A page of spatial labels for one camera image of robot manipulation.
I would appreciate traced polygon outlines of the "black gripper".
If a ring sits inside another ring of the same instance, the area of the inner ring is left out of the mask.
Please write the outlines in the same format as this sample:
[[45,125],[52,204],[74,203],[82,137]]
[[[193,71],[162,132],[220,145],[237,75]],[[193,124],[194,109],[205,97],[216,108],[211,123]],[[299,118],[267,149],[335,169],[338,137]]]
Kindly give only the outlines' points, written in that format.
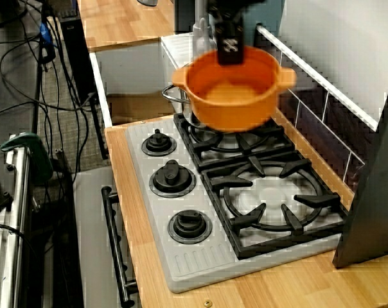
[[264,0],[209,0],[206,12],[216,24],[217,58],[220,65],[240,65],[244,59],[243,18],[233,19],[242,9]]

